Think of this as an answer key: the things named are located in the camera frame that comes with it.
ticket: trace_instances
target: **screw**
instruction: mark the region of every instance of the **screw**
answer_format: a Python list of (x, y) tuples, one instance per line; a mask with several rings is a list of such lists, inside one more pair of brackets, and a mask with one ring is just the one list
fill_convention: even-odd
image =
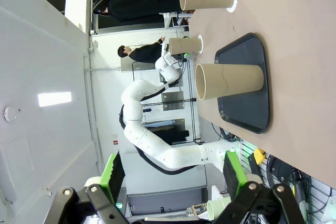
[(248, 186), (248, 188), (251, 189), (251, 190), (255, 190), (257, 188), (257, 185), (256, 184), (250, 184)]
[(278, 186), (277, 191), (282, 193), (285, 190), (283, 186)]

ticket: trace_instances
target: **black coat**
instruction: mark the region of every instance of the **black coat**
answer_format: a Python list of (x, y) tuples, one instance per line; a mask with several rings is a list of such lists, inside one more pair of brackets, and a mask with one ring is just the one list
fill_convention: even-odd
[(100, 0), (93, 11), (107, 5), (109, 14), (120, 22), (146, 18), (158, 13), (180, 12), (180, 0)]
[(130, 58), (132, 60), (144, 63), (155, 63), (161, 57), (160, 43), (155, 42), (152, 45), (142, 46), (135, 49), (130, 53)]

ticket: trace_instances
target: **table surface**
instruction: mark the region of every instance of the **table surface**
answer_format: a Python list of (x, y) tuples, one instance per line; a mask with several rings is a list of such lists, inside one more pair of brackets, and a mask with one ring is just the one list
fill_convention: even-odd
[(201, 101), (201, 117), (336, 188), (336, 0), (238, 0), (226, 9), (197, 10), (191, 36), (201, 34), (198, 63), (254, 32), (267, 53), (271, 119), (255, 134), (222, 120), (217, 99)]

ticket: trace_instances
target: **person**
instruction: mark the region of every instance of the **person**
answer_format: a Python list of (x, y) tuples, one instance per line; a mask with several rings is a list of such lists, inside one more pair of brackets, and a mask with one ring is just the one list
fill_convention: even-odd
[(112, 16), (120, 22), (182, 11), (180, 0), (99, 0), (92, 10), (94, 14)]
[(157, 42), (151, 45), (142, 46), (135, 50), (130, 47), (120, 46), (118, 55), (123, 58), (129, 56), (132, 60), (143, 63), (155, 63), (161, 57), (162, 42), (165, 37), (161, 37)]

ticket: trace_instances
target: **black tray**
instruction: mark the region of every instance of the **black tray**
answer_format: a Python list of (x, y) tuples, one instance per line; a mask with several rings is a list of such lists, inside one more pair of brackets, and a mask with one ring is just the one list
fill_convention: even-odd
[(224, 121), (260, 134), (268, 126), (270, 102), (266, 55), (261, 40), (248, 33), (217, 51), (215, 63), (259, 65), (264, 73), (261, 90), (220, 97), (218, 109)]

